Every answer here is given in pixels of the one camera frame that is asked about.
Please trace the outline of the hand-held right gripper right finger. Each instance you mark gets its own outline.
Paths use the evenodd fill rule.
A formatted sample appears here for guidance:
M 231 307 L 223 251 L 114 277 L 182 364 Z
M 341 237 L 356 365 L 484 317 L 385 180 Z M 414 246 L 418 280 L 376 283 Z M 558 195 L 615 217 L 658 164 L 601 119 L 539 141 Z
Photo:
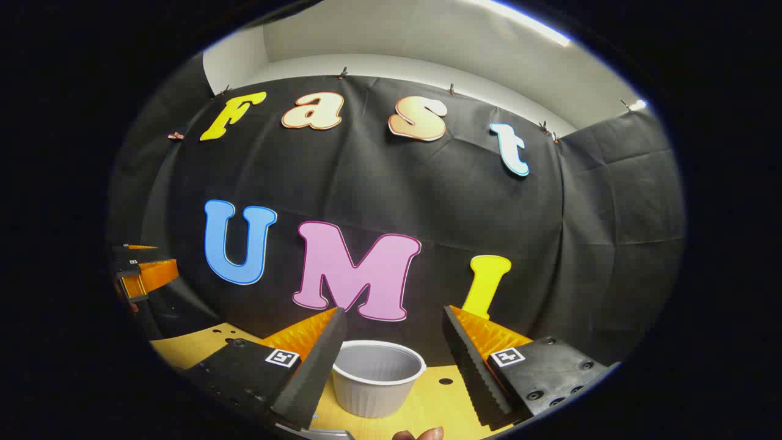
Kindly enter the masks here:
M 489 428 L 548 413 L 615 369 L 558 337 L 533 340 L 455 306 L 442 312 L 453 360 L 478 420 Z

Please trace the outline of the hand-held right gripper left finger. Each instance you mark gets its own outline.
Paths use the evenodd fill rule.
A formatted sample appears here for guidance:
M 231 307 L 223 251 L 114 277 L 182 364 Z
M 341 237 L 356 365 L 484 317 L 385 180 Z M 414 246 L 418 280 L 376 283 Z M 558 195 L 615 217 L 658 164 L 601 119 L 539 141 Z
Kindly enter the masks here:
M 262 342 L 232 338 L 183 376 L 247 420 L 307 430 L 345 336 L 345 310 L 332 307 Z

